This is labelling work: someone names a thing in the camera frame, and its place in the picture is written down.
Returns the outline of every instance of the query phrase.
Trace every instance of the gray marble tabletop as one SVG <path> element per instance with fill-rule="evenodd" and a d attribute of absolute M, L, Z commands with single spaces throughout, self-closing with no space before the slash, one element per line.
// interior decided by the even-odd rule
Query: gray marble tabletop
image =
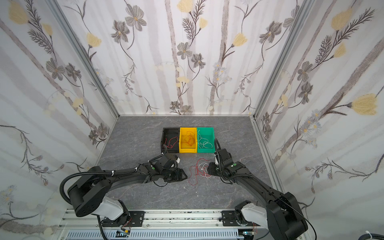
<path fill-rule="evenodd" d="M 259 179 L 271 184 L 260 148 L 248 116 L 122 116 L 118 119 L 98 163 L 102 169 L 117 170 L 135 167 L 161 153 L 163 127 L 213 127 L 221 148 L 232 154 Z M 176 154 L 179 167 L 191 177 L 190 166 L 200 158 L 214 161 L 213 153 Z M 257 202 L 237 184 L 224 184 L 219 177 L 197 176 L 194 169 L 189 181 L 173 182 L 165 187 L 153 183 L 134 184 L 115 189 L 107 196 L 122 200 L 128 209 L 225 209 L 244 200 Z"/>

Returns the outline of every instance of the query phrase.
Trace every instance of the wallpapered wall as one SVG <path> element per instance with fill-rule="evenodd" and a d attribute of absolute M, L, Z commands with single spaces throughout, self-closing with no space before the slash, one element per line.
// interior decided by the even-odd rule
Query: wallpapered wall
<path fill-rule="evenodd" d="M 318 239 L 383 233 L 383 24 L 383 1 L 316 1 L 257 117 Z"/>
<path fill-rule="evenodd" d="M 0 238 L 51 239 L 61 180 L 95 164 L 115 118 L 45 1 L 0 16 Z"/>
<path fill-rule="evenodd" d="M 253 114 L 302 0 L 59 2 L 120 114 Z"/>

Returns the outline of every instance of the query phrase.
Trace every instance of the yellow bin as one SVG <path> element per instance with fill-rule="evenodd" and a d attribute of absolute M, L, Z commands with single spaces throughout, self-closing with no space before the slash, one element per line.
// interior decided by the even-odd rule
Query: yellow bin
<path fill-rule="evenodd" d="M 180 153 L 197 153 L 197 128 L 181 127 L 179 143 Z"/>

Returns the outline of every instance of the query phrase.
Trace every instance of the green bin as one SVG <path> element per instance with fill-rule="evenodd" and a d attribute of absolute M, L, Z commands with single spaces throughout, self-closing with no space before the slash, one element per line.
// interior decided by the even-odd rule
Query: green bin
<path fill-rule="evenodd" d="M 197 152 L 214 153 L 215 152 L 215 131 L 213 127 L 197 128 Z"/>

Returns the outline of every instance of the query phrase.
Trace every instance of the black mounting plate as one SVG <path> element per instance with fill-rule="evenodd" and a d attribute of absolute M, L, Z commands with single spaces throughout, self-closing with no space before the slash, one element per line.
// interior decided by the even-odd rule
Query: black mounting plate
<path fill-rule="evenodd" d="M 240 224 L 235 217 L 235 211 L 221 211 L 221 217 L 224 227 L 238 227 L 238 226 L 250 226 L 253 227 L 253 223 L 246 221 L 246 224 Z"/>
<path fill-rule="evenodd" d="M 131 220 L 129 222 L 129 224 L 125 227 L 129 228 L 129 227 L 141 227 L 141 225 L 143 224 L 143 220 L 144 220 L 144 211 L 129 211 L 129 214 L 131 215 Z M 115 222 L 106 222 L 104 223 L 103 221 L 101 221 L 101 225 L 103 227 L 119 227 L 120 225 L 117 225 L 117 223 Z"/>

